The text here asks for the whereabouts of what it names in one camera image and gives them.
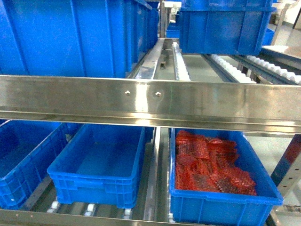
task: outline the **plastic storage bin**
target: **plastic storage bin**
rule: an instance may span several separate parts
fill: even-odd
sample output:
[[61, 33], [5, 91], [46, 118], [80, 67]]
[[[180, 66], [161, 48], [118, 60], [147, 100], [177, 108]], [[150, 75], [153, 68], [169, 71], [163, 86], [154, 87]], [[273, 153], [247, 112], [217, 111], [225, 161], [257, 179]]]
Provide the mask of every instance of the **plastic storage bin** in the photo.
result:
[[47, 175], [47, 168], [79, 124], [8, 121], [0, 126], [0, 206], [17, 210]]
[[0, 0], [0, 73], [124, 78], [146, 52], [150, 10], [143, 0]]
[[145, 128], [84, 125], [48, 168], [60, 203], [132, 208], [145, 150]]
[[237, 143], [239, 158], [236, 166], [248, 171], [256, 182], [258, 196], [197, 192], [175, 189], [175, 135], [180, 129], [171, 129], [170, 194], [171, 212], [175, 221], [226, 226], [262, 226], [274, 205], [283, 198], [264, 166], [242, 132], [186, 129], [194, 134], [219, 137]]
[[274, 37], [274, 31], [271, 29], [267, 29], [267, 31], [265, 32], [264, 35], [264, 39], [263, 39], [263, 46], [269, 46], [272, 43], [273, 37]]
[[150, 11], [148, 23], [148, 49], [151, 49], [158, 40], [159, 12], [154, 8]]
[[179, 38], [180, 37], [180, 27], [169, 24], [166, 30], [167, 38]]
[[183, 53], [257, 55], [272, 1], [185, 2], [181, 8], [180, 47]]

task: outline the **metal support bar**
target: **metal support bar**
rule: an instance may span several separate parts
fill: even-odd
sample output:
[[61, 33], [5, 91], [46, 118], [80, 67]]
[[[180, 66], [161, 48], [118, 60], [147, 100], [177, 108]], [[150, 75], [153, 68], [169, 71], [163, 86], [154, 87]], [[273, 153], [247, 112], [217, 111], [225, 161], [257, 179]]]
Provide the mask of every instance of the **metal support bar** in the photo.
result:
[[0, 76], [3, 119], [301, 133], [300, 103], [300, 86]]
[[301, 179], [301, 135], [295, 135], [271, 175], [285, 198]]
[[273, 40], [271, 42], [271, 45], [275, 45], [275, 42], [276, 42], [276, 39], [278, 37], [278, 34], [280, 32], [280, 29], [281, 29], [281, 26], [282, 26], [282, 23], [283, 23], [283, 20], [284, 20], [284, 17], [285, 17], [285, 14], [286, 14], [286, 11], [288, 10], [288, 8], [290, 7], [291, 4], [285, 4], [283, 10], [281, 11], [281, 14], [280, 14], [280, 18], [279, 18], [279, 22], [277, 24], [277, 27], [276, 27], [276, 30], [275, 30], [275, 33], [274, 33], [274, 37], [273, 37]]
[[239, 63], [242, 63], [245, 67], [247, 67], [250, 70], [254, 71], [255, 73], [261, 75], [264, 79], [270, 81], [273, 84], [297, 85], [296, 82], [288, 80], [287, 78], [284, 78], [284, 77], [276, 74], [275, 72], [268, 70], [267, 68], [257, 65], [245, 57], [242, 57], [242, 56], [230, 56], [230, 57], [233, 58], [234, 60], [238, 61]]
[[177, 81], [190, 81], [190, 76], [187, 71], [183, 56], [180, 51], [179, 44], [173, 43], [173, 56], [174, 56], [174, 76]]
[[153, 152], [150, 161], [150, 174], [149, 181], [147, 186], [145, 208], [143, 220], [154, 221], [156, 214], [156, 189], [157, 189], [157, 175], [158, 175], [158, 160], [159, 160], [159, 147], [160, 147], [160, 137], [161, 137], [161, 128], [155, 128], [154, 133], [154, 144]]
[[165, 38], [167, 20], [167, 8], [165, 8], [164, 2], [160, 1], [160, 38]]
[[223, 67], [217, 64], [209, 55], [203, 54], [202, 57], [206, 62], [212, 67], [212, 69], [217, 73], [217, 75], [224, 82], [238, 82], [229, 72], [227, 72]]
[[154, 48], [144, 60], [135, 79], [154, 79], [163, 44], [164, 39], [159, 38]]

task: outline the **red plastic netting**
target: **red plastic netting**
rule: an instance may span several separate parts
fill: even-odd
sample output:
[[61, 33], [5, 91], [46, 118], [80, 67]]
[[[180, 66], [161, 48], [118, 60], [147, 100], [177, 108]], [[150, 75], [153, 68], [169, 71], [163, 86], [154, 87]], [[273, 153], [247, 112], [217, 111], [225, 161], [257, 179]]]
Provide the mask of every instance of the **red plastic netting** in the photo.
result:
[[194, 135], [176, 137], [176, 189], [257, 195], [248, 172], [235, 166], [236, 143]]

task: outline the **roller conveyor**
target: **roller conveyor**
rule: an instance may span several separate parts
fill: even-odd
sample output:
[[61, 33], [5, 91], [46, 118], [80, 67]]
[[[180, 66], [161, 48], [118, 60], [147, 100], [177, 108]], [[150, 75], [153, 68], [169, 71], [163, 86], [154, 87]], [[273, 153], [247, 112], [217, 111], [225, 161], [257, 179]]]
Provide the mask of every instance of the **roller conveyor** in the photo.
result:
[[[167, 55], [173, 55], [176, 81], [156, 80], [156, 72], [160, 70], [158, 65]], [[277, 70], [269, 69], [268, 65], [265, 67], [264, 64], [252, 61], [249, 56], [232, 56], [256, 73], [257, 78], [262, 77], [271, 83], [263, 85], [258, 80], [252, 81], [248, 73], [238, 71], [217, 55], [203, 55], [203, 58], [226, 83], [190, 81], [177, 40], [164, 38], [158, 40], [129, 75], [130, 79], [126, 80], [0, 76], [0, 118], [157, 127], [152, 144], [147, 144], [138, 202], [133, 209], [117, 209], [115, 206], [92, 203], [61, 205], [56, 200], [51, 179], [46, 178], [21, 210], [0, 210], [0, 223], [66, 226], [189, 225], [175, 223], [170, 213], [168, 132], [165, 127], [268, 134], [301, 133], [301, 90], [298, 79], [282, 76]], [[262, 103], [262, 96], [269, 104]], [[292, 143], [299, 139], [300, 135], [295, 135]], [[298, 167], [298, 159], [299, 155], [295, 156], [292, 167], [287, 169], [290, 178], [292, 170]], [[275, 171], [281, 167], [279, 162]], [[290, 187], [298, 179], [298, 175], [293, 176]], [[286, 175], [278, 178], [283, 196], [289, 191], [288, 186], [283, 184], [285, 180]], [[268, 225], [279, 225], [274, 211], [277, 210], [271, 212]]]

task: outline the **white roller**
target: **white roller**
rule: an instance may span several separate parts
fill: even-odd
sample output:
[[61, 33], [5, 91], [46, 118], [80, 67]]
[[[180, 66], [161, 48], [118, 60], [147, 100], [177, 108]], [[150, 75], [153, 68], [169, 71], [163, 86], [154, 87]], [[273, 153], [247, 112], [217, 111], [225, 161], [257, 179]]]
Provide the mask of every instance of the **white roller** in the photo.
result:
[[295, 82], [301, 85], [301, 75], [295, 76]]
[[259, 63], [259, 61], [261, 61], [261, 59], [259, 59], [258, 57], [256, 57], [254, 60], [255, 63]]
[[283, 76], [283, 74], [284, 73], [287, 73], [288, 71], [286, 70], [286, 69], [278, 69], [277, 71], [276, 71], [276, 73], [277, 74], [279, 74], [279, 75], [281, 75], [281, 76]]
[[288, 78], [288, 79], [292, 76], [296, 76], [296, 74], [294, 72], [286, 72], [283, 74], [283, 77]]
[[125, 210], [124, 210], [124, 215], [130, 216], [130, 215], [131, 215], [131, 212], [132, 212], [131, 209], [125, 209]]
[[92, 216], [92, 212], [86, 211], [86, 212], [85, 212], [85, 216], [86, 216], [86, 217]]
[[281, 69], [281, 67], [275, 66], [275, 67], [272, 67], [271, 70], [276, 73], [276, 71], [279, 70], [279, 69]]
[[259, 61], [257, 62], [258, 65], [262, 65], [263, 63], [264, 63], [264, 60], [259, 60]]
[[264, 68], [268, 68], [268, 66], [269, 66], [269, 62], [267, 62], [267, 61], [265, 61], [264, 63], [263, 63], [263, 65], [262, 65]]
[[52, 209], [58, 209], [60, 207], [60, 203], [58, 201], [53, 201], [51, 204]]
[[47, 213], [54, 213], [54, 211], [55, 211], [54, 209], [48, 209]]
[[95, 204], [94, 203], [90, 203], [87, 207], [87, 211], [89, 212], [93, 212], [94, 211], [94, 207], [95, 207]]
[[268, 69], [269, 69], [269, 70], [272, 70], [273, 67], [275, 67], [274, 64], [269, 64], [269, 65], [268, 65]]
[[169, 213], [169, 214], [168, 214], [168, 219], [174, 219], [173, 213]]

